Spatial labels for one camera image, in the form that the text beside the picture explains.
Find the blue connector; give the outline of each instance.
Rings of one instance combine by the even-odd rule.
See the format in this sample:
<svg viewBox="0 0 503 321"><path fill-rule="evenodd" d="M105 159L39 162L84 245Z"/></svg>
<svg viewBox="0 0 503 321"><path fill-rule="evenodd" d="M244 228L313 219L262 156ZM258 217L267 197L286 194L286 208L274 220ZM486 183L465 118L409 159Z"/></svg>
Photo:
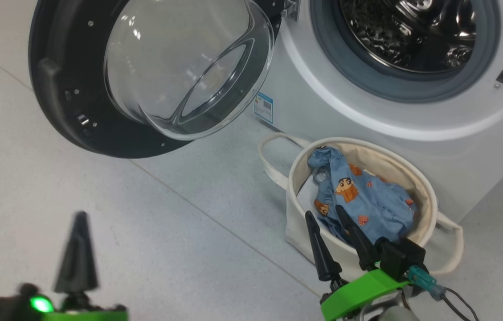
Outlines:
<svg viewBox="0 0 503 321"><path fill-rule="evenodd" d="M437 280L418 266L410 266L410 269L408 269L408 279L410 283L428 291L436 301L441 301L441 296L445 294L445 287L437 285Z"/></svg>

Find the barcode sticker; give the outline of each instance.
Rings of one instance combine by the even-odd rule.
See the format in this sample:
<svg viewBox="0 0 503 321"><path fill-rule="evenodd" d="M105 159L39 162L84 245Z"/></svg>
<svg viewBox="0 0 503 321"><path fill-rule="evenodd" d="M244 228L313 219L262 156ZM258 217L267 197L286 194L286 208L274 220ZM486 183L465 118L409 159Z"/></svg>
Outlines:
<svg viewBox="0 0 503 321"><path fill-rule="evenodd" d="M253 112L259 118L273 124L273 99L262 93L257 93L253 100Z"/></svg>

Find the basket handle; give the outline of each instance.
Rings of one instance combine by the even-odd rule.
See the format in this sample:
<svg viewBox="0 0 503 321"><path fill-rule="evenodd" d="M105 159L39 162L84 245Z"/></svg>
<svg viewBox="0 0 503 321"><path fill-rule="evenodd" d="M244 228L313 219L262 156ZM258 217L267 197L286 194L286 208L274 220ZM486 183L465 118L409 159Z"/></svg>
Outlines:
<svg viewBox="0 0 503 321"><path fill-rule="evenodd" d="M455 249L453 250L453 255L441 269L430 272L433 276L444 276L445 274L453 272L457 268L457 265L459 265L459 262L461 262L465 241L463 240L463 227L453 222L449 217L445 216L445 214L438 212L437 222L455 231Z"/></svg>
<svg viewBox="0 0 503 321"><path fill-rule="evenodd" d="M311 143L306 140L302 140L301 138L290 136L288 134L284 134L282 132L275 132L273 134L269 134L269 135L263 137L259 141L257 148L259 151L259 157L261 158L261 161L263 162L263 167L265 168L265 172L277 185L279 185L282 189L286 190L289 179L285 175L283 175L280 171L276 170L271 164L269 164L269 162L267 162L265 157L263 157L263 146L265 146L265 144L267 144L268 142L271 142L272 140L275 140L277 138L286 138L287 140L294 142L295 144L297 144L298 146L300 146L302 148L306 148Z"/></svg>

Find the door latch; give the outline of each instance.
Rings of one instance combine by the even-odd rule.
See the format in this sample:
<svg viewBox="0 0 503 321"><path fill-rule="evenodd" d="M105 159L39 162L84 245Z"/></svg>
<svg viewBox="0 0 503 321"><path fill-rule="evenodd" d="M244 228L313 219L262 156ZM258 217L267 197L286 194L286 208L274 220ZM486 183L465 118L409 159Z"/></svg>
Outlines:
<svg viewBox="0 0 503 321"><path fill-rule="evenodd" d="M295 21L299 18L299 8L301 6L301 0L286 0L281 16L286 18L291 18Z"/></svg>
<svg viewBox="0 0 503 321"><path fill-rule="evenodd" d="M85 116L85 114L79 114L77 116L77 120L82 126L85 126L86 124L89 123L89 118Z"/></svg>

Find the canvas laundry basket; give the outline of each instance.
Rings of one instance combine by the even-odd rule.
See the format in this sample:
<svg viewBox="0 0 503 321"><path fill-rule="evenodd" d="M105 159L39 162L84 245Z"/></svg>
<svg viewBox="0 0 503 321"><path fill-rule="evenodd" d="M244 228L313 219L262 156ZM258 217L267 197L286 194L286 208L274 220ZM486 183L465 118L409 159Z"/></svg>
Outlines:
<svg viewBox="0 0 503 321"><path fill-rule="evenodd" d="M263 146L276 138L286 138L303 148L290 169L289 177L271 166L263 156ZM297 248L311 262L314 262L305 223L306 210L300 205L297 195L312 173L307 161L314 149L321 146L331 146L340 150L349 163L357 165L386 181L398 183L408 191L418 206L414 226L406 235L410 240L424 247L433 235L436 224L453 230L455 232L455 245L451 257L442 268L428 268L433 270L430 273L434 276L448 274L455 270L463 256L463 228L438 211L437 198L426 177L400 155L375 144L353 138L333 137L310 143L287 134L275 133L265 136L259 142L259 155L263 161L265 172L277 185L286 190L286 241ZM334 260L342 266L341 276L345 280L358 278L364 273L359 266L359 258L354 248L331 235L322 225L321 236Z"/></svg>

